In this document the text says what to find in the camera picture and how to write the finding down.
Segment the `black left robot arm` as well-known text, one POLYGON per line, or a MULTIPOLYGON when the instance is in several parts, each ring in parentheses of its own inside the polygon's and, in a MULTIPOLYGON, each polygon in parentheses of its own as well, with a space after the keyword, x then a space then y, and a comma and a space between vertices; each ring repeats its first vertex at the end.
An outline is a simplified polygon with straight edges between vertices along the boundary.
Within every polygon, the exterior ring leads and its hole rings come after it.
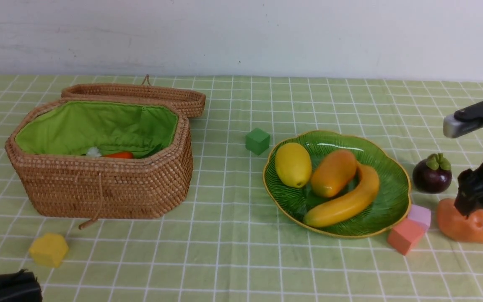
POLYGON ((42 287, 32 271, 0 274, 0 302, 42 302, 42 287))

